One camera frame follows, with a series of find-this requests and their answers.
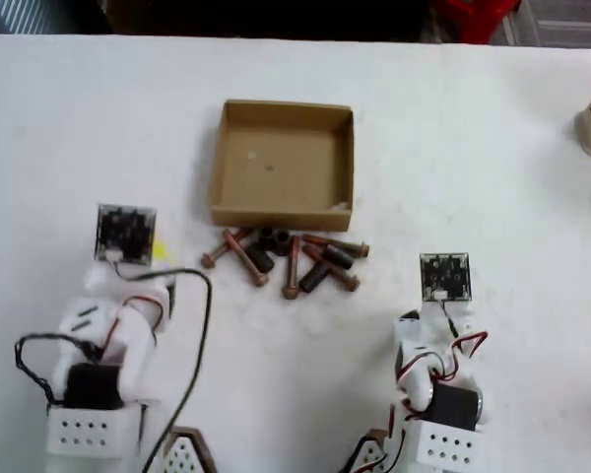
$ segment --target bolt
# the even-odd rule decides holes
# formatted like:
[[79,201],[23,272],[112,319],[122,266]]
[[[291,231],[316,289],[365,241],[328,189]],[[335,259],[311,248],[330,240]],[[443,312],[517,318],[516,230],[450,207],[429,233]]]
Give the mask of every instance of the bolt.
[[258,268],[254,266],[254,263],[251,259],[249,259],[249,256],[247,256],[245,250],[240,246],[240,244],[238,244],[238,241],[234,239],[234,236],[228,229],[224,230],[224,240],[230,249],[236,253],[236,256],[238,256],[238,259],[240,259],[241,263],[243,263],[243,266],[245,266],[245,269],[247,269],[247,272],[251,276],[252,281],[254,281],[254,284],[258,287],[265,286],[268,281],[267,275],[261,273]]
[[285,299],[297,298],[299,287],[297,286],[297,256],[299,255],[299,236],[292,237],[292,247],[289,253],[289,264],[287,267],[287,284],[283,288]]
[[344,285],[346,291],[353,292],[357,290],[360,284],[359,279],[357,279],[357,276],[351,276],[342,268],[326,261],[322,257],[322,252],[318,248],[316,248],[312,244],[306,244],[302,247],[302,251],[311,259],[318,262],[326,263],[330,270],[331,276],[333,276],[335,279],[341,282]]
[[369,245],[365,243],[346,243],[345,241],[339,241],[338,239],[324,238],[323,236],[305,234],[302,239],[307,243],[314,243],[320,245],[332,244],[338,248],[345,249],[350,253],[354,254],[357,258],[367,258],[370,253]]
[[[252,229],[239,229],[234,234],[234,239],[236,241],[241,241],[245,237],[249,236],[252,233]],[[204,253],[201,257],[201,265],[206,269],[211,269],[215,267],[215,263],[217,260],[221,258],[224,254],[230,251],[230,247],[227,243],[223,243],[219,247],[213,249],[210,253]]]

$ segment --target black wire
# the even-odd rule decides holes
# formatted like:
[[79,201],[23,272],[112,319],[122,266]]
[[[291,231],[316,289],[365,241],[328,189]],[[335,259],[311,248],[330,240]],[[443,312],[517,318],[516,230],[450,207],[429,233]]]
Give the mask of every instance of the black wire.
[[93,363],[98,363],[100,361],[100,357],[102,356],[102,348],[98,347],[93,342],[80,340],[64,333],[30,333],[20,338],[20,340],[18,340],[14,346],[16,368],[24,372],[24,374],[32,379],[35,384],[41,387],[46,396],[48,404],[51,406],[62,405],[63,401],[60,401],[55,397],[48,379],[35,374],[22,359],[24,345],[30,340],[64,340],[66,342],[70,342],[79,350],[81,350],[84,356]]
[[453,338],[459,338],[460,337],[460,333],[457,331],[457,328],[455,328],[455,324],[453,323],[453,320],[451,320],[451,317],[449,316],[449,312],[446,311],[446,308],[444,308],[444,301],[440,301],[440,307],[442,307],[442,311],[444,312],[444,316],[446,317],[446,320],[449,322],[449,330],[451,330],[451,334],[453,335]]
[[158,454],[158,451],[160,450],[160,447],[162,446],[162,444],[166,440],[166,436],[168,435],[168,433],[172,429],[173,425],[175,424],[175,421],[179,417],[179,414],[181,413],[182,409],[184,408],[184,405],[186,404],[186,401],[188,400],[188,397],[190,396],[190,393],[192,392],[193,388],[195,387],[195,383],[197,382],[197,377],[199,376],[199,371],[201,369],[201,363],[204,358],[204,348],[206,346],[206,336],[208,335],[208,323],[210,322],[210,310],[211,310],[212,303],[213,303],[213,285],[210,282],[210,279],[208,278],[208,276],[206,276],[204,273],[202,273],[201,271],[198,271],[196,269],[173,268],[173,269],[165,269],[163,271],[154,271],[152,273],[139,274],[138,276],[125,277],[122,274],[120,274],[120,271],[118,271],[118,264],[117,263],[112,263],[112,266],[114,267],[116,274],[121,279],[123,279],[125,281],[130,281],[130,282],[147,281],[149,279],[160,278],[163,276],[172,276],[175,274],[192,274],[194,276],[200,277],[201,279],[204,280],[204,283],[206,283],[206,312],[204,314],[204,325],[203,325],[202,332],[201,332],[201,338],[199,340],[199,350],[197,352],[197,361],[195,362],[195,371],[193,372],[192,378],[190,379],[190,383],[188,384],[188,387],[186,387],[186,390],[184,391],[184,394],[182,395],[181,400],[179,401],[179,404],[177,405],[177,408],[175,409],[175,412],[173,412],[173,415],[170,417],[168,424],[166,424],[166,427],[164,427],[164,430],[163,430],[162,434],[160,435],[160,438],[158,439],[158,441],[154,445],[154,448],[151,450],[151,453],[149,454],[149,457],[147,458],[147,462],[145,463],[145,466],[142,469],[142,472],[148,473],[149,468],[151,467],[151,464],[153,463],[154,459],[156,458],[156,455]]
[[383,473],[390,473],[390,471],[392,471],[394,469],[394,467],[396,466],[396,463],[398,463],[398,459],[401,456],[401,451],[403,451],[403,445],[405,444],[405,431],[401,432],[401,444],[398,447],[398,451],[396,452],[396,457],[394,458],[394,462],[390,465],[390,467],[385,470]]

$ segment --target red object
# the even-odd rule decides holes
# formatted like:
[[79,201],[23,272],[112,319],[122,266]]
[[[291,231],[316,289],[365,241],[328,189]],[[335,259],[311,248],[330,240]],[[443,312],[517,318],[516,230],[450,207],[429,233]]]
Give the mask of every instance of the red object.
[[460,28],[461,42],[488,44],[501,20],[518,9],[521,0],[431,0],[435,11]]

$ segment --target open cardboard box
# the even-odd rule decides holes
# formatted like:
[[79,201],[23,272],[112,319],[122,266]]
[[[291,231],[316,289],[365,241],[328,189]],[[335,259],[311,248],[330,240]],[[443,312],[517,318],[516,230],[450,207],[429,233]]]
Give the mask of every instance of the open cardboard box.
[[210,185],[214,223],[347,230],[353,142],[347,106],[227,101]]

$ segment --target cable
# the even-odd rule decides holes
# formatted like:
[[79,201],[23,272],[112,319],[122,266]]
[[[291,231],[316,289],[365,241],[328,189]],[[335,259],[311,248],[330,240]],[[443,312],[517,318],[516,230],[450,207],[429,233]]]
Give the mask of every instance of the cable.
[[66,335],[64,333],[30,333],[20,338],[14,346],[15,357],[16,357],[16,368],[24,372],[26,376],[33,380],[43,390],[48,404],[51,406],[60,406],[63,401],[55,398],[52,388],[48,379],[40,377],[35,374],[22,359],[22,353],[24,351],[25,344],[30,340],[64,340],[72,343],[77,347],[83,355],[92,363],[98,363],[102,357],[102,348],[95,345],[93,342],[87,340],[79,340],[78,338]]
[[387,458],[387,453],[384,453],[378,460],[371,461],[371,462],[365,464],[364,466],[358,468],[353,473],[365,473],[366,471],[374,468],[379,463],[382,463],[383,460],[385,460],[385,458]]
[[457,328],[455,328],[455,324],[453,323],[453,320],[451,320],[451,317],[449,316],[449,312],[447,312],[446,308],[444,308],[444,301],[440,301],[440,307],[442,307],[442,311],[444,312],[444,316],[446,317],[446,320],[449,322],[449,330],[451,330],[451,334],[453,335],[453,338],[458,338],[460,336],[460,332],[457,331]]
[[473,349],[469,353],[469,358],[472,358],[473,355],[475,354],[475,352],[478,350],[478,348],[480,348],[480,346],[486,341],[487,338],[489,338],[489,332],[483,331],[483,332],[474,333],[472,335],[467,335],[465,337],[458,338],[457,340],[455,340],[451,344],[451,356],[453,357],[453,367],[454,367],[453,371],[451,373],[447,374],[446,376],[443,376],[440,380],[441,381],[453,380],[455,378],[455,375],[457,374],[458,370],[460,369],[460,363],[458,362],[457,355],[455,354],[456,348],[460,352],[464,353],[462,351],[462,344],[464,342],[470,342],[471,340],[478,339],[478,341],[473,346]]
[[155,334],[156,333],[156,330],[158,330],[158,327],[160,326],[160,324],[162,323],[162,320],[164,318],[164,306],[157,299],[150,298],[148,296],[130,296],[127,299],[125,299],[125,301],[122,303],[122,305],[123,306],[129,305],[129,302],[130,301],[134,301],[134,300],[136,300],[136,301],[144,301],[144,302],[147,302],[147,303],[152,303],[152,304],[157,305],[160,308],[160,314],[158,315],[158,320],[156,320],[156,324],[151,329],[151,331],[154,332],[154,334]]
[[396,457],[394,458],[394,462],[383,473],[390,473],[390,471],[392,471],[396,467],[396,463],[398,463],[398,459],[401,456],[401,451],[403,451],[403,445],[405,444],[405,435],[406,435],[405,430],[401,431],[401,444],[399,445],[398,451],[396,452]]
[[435,369],[432,369],[432,371],[435,372],[436,376],[444,376],[445,368],[444,368],[444,360],[442,359],[442,357],[440,357],[436,352],[423,352],[423,353],[420,353],[419,355],[416,355],[415,357],[413,357],[406,365],[404,365],[401,368],[401,370],[398,373],[398,376],[396,377],[396,382],[398,383],[401,380],[401,378],[410,371],[412,366],[418,360],[428,357],[429,355],[436,356],[440,360],[440,366],[442,367],[442,374],[438,373]]
[[202,364],[202,361],[204,358],[204,349],[206,346],[206,336],[208,335],[208,324],[210,322],[210,310],[211,310],[212,302],[213,302],[213,285],[210,282],[210,279],[208,278],[208,276],[206,276],[204,273],[202,273],[201,271],[198,271],[196,269],[173,268],[173,269],[166,269],[163,271],[154,271],[151,273],[139,274],[138,276],[125,277],[122,274],[120,274],[120,271],[118,271],[118,263],[112,263],[112,266],[114,267],[114,270],[115,270],[116,274],[118,275],[118,277],[125,280],[125,281],[128,281],[128,282],[147,281],[150,279],[160,278],[163,276],[173,276],[176,274],[192,274],[194,276],[197,276],[197,277],[203,279],[204,283],[206,283],[206,311],[204,314],[204,324],[203,324],[203,328],[202,328],[202,332],[201,332],[201,338],[199,340],[199,350],[197,352],[197,361],[195,362],[195,370],[192,374],[190,382],[188,383],[188,386],[186,387],[186,390],[184,391],[184,393],[181,397],[181,400],[179,401],[179,404],[177,405],[177,408],[173,412],[173,415],[170,417],[170,420],[166,424],[166,427],[164,427],[164,430],[163,430],[162,434],[160,435],[160,438],[158,439],[158,441],[156,441],[156,444],[154,445],[153,449],[151,450],[151,453],[149,454],[149,457],[147,458],[145,466],[142,469],[142,473],[148,473],[149,468],[151,467],[151,464],[153,463],[154,459],[156,458],[156,455],[158,454],[158,451],[160,450],[160,447],[162,446],[162,444],[166,440],[166,436],[168,435],[168,433],[172,429],[173,425],[175,424],[177,417],[179,417],[179,414],[181,413],[182,409],[184,408],[184,405],[186,404],[186,401],[188,400],[188,397],[190,396],[190,393],[192,392],[193,388],[195,387],[195,383],[197,382],[197,378],[199,376],[199,371],[201,369],[201,364]]

